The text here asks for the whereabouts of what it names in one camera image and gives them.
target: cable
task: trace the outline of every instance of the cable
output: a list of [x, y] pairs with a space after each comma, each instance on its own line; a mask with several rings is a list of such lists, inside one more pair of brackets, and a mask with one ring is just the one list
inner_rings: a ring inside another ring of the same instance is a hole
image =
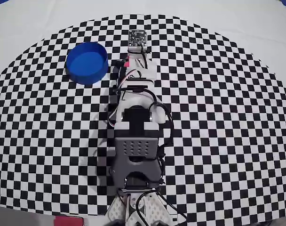
[[137, 211], [137, 214], [139, 216], [139, 218], [143, 221], [143, 223], [146, 225], [146, 226], [149, 226], [148, 223], [146, 222], [146, 220], [144, 219], [144, 217], [142, 216], [140, 210], [139, 210], [139, 203], [140, 203], [140, 200], [147, 194], [150, 194], [150, 193], [154, 193], [156, 192], [156, 190], [150, 190], [150, 191], [147, 191], [147, 192], [144, 192], [142, 193], [139, 198], [137, 199], [137, 202], [135, 203], [135, 210]]
[[174, 207], [174, 205], [168, 203], [167, 199], [159, 192], [157, 191], [157, 194], [167, 203], [167, 205], [169, 205], [172, 209], [174, 209], [178, 214], [180, 214], [182, 217], [184, 217], [187, 221], [187, 216], [183, 213], [181, 213], [176, 207]]
[[114, 116], [114, 114], [117, 112], [117, 109], [118, 109], [118, 105], [117, 105], [117, 107], [115, 108], [115, 110], [112, 111], [112, 113], [110, 113], [110, 114], [107, 116], [107, 121], [108, 121], [108, 123], [109, 123], [109, 125], [110, 125], [111, 127], [115, 127], [115, 124], [113, 124], [113, 123], [111, 122], [111, 117]]
[[129, 73], [127, 73], [126, 76], [121, 80], [120, 84], [118, 85], [118, 88], [121, 88], [122, 84], [123, 84], [134, 72], [138, 72], [139, 76], [142, 77], [142, 74], [141, 74], [140, 71], [138, 71], [137, 69], [133, 69], [133, 70], [131, 70]]
[[141, 61], [139, 59], [136, 59], [136, 61], [139, 63], [139, 65], [144, 68], [143, 64], [141, 63]]
[[144, 51], [143, 51], [143, 46], [142, 46], [142, 45], [140, 45], [140, 46], [141, 46], [141, 52], [140, 52], [140, 53], [138, 53], [138, 52], [132, 52], [132, 51], [129, 51], [129, 50], [128, 50], [128, 53], [130, 53], [130, 54], [141, 54], [141, 55], [143, 56], [143, 60], [144, 60], [144, 64], [145, 64], [145, 69], [148, 69], [146, 56], [145, 56], [145, 53], [144, 53]]
[[152, 98], [153, 98], [153, 101], [154, 102], [157, 102], [157, 96], [151, 92], [149, 89], [146, 89], [146, 88], [142, 88], [142, 87], [125, 87], [125, 88], [118, 88], [115, 90], [115, 92], [119, 92], [119, 91], [133, 91], [133, 92], [137, 92], [137, 93], [142, 93], [142, 92], [146, 92], [146, 93], [149, 93]]
[[174, 126], [174, 123], [173, 123], [173, 120], [172, 120], [172, 116], [171, 116], [171, 114], [170, 114], [170, 112], [169, 112], [169, 109], [168, 109], [163, 103], [160, 103], [160, 102], [158, 102], [158, 101], [153, 102], [153, 103], [149, 106], [148, 110], [150, 111], [150, 110], [151, 110], [151, 107], [154, 106], [154, 105], [155, 105], [155, 106], [162, 107], [162, 108], [164, 109], [165, 115], [168, 117], [168, 120], [169, 120], [169, 123], [170, 123], [170, 137], [169, 137], [169, 141], [168, 141], [167, 143], [162, 144], [162, 145], [159, 147], [160, 149], [162, 149], [162, 148], [164, 148], [164, 147], [168, 147], [168, 146], [171, 146], [171, 145], [173, 144], [173, 137], [174, 137], [174, 128], [175, 128], [175, 126]]

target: robotic arm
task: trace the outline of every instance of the robotic arm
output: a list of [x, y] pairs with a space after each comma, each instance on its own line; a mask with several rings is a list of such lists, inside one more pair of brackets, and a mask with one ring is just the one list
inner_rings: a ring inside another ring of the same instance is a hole
[[[147, 59], [146, 31], [130, 30], [128, 43], [129, 55], [120, 69], [115, 90], [119, 104], [109, 114], [116, 147], [110, 174], [118, 197], [107, 216], [112, 221], [121, 216], [121, 213], [117, 214], [120, 206], [120, 211], [124, 211], [124, 225], [172, 225], [171, 217], [156, 193], [164, 198], [159, 193], [165, 168], [164, 147], [172, 145], [174, 125], [170, 112], [154, 94], [157, 65]], [[114, 114], [115, 124], [111, 122]], [[166, 116], [171, 136], [168, 143], [159, 146], [159, 124], [166, 122]]]

